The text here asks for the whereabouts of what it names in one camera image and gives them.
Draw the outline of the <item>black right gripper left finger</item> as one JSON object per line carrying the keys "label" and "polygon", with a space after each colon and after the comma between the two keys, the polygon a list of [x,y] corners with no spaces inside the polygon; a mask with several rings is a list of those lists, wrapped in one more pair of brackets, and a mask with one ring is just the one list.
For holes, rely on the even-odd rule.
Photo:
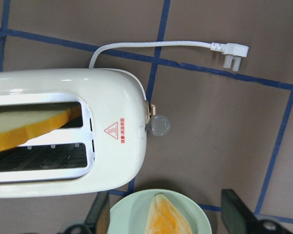
{"label": "black right gripper left finger", "polygon": [[109,194],[98,192],[84,224],[92,234],[107,234],[109,227]]}

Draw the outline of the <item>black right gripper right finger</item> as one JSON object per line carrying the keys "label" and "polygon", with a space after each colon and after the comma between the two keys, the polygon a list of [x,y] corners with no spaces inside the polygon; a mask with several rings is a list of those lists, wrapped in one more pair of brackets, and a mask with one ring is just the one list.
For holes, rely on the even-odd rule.
{"label": "black right gripper right finger", "polygon": [[257,222],[233,189],[221,190],[221,218],[230,234],[252,234]]}

